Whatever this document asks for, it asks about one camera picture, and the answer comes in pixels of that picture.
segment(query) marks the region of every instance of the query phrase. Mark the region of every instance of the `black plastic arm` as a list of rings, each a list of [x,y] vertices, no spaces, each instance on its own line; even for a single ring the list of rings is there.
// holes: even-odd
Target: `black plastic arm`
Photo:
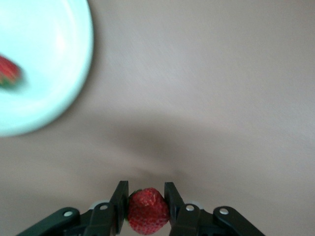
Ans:
[[[17,236],[115,236],[125,219],[128,181],[120,181],[109,202],[80,215],[72,207],[62,208]]]
[[[165,183],[164,197],[170,209],[169,236],[264,236],[229,206],[218,207],[210,214],[194,204],[184,204],[172,182]]]

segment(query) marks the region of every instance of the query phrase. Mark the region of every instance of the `table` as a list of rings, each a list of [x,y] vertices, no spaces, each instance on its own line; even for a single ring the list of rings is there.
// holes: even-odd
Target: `table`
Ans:
[[[315,3],[89,0],[94,57],[73,105],[0,140],[0,235],[173,181],[268,236],[315,235]],[[157,235],[168,235],[165,226]],[[125,222],[122,236],[136,235]]]

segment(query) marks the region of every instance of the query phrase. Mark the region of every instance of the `red strawberry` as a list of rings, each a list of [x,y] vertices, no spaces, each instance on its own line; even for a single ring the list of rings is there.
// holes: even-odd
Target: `red strawberry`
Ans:
[[[5,82],[14,84],[19,77],[19,67],[10,60],[0,56],[0,85],[3,85]]]
[[[130,226],[141,235],[151,235],[169,220],[169,209],[155,188],[138,190],[129,197],[127,219]]]

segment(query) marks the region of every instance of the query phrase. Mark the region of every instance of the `strawberry in bowl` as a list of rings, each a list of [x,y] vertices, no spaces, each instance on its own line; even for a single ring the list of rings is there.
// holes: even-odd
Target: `strawberry in bowl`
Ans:
[[[13,85],[19,78],[19,67],[9,59],[0,56],[0,85]]]

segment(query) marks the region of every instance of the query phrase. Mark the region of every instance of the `metal bolt head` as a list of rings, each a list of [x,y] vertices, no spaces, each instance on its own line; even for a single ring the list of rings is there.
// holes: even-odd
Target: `metal bolt head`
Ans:
[[[100,210],[106,210],[107,208],[108,208],[107,205],[102,205],[102,206],[99,207]]]
[[[187,205],[186,210],[187,211],[193,211],[193,210],[195,210],[195,208],[193,207],[193,205]]]
[[[228,215],[228,210],[225,209],[225,208],[221,208],[221,209],[220,209],[220,213],[221,213],[222,215]]]
[[[68,216],[71,216],[72,214],[73,214],[72,211],[67,211],[63,214],[63,216],[68,217]]]

